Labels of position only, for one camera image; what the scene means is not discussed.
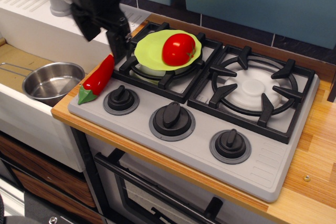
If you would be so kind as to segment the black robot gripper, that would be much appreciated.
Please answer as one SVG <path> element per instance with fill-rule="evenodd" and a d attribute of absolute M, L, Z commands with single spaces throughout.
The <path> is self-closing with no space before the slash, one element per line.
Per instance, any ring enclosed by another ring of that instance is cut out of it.
<path fill-rule="evenodd" d="M 104 28 L 115 62 L 129 50 L 130 27 L 121 11 L 121 0 L 71 0 L 71 14 L 87 41 L 92 41 Z"/>

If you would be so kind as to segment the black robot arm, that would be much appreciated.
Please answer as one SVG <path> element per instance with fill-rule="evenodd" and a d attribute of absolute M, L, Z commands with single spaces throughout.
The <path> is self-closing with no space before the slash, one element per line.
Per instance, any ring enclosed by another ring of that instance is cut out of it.
<path fill-rule="evenodd" d="M 130 48 L 131 30 L 121 0 L 50 0 L 55 16 L 71 15 L 87 41 L 106 30 L 114 60 L 120 62 Z"/>

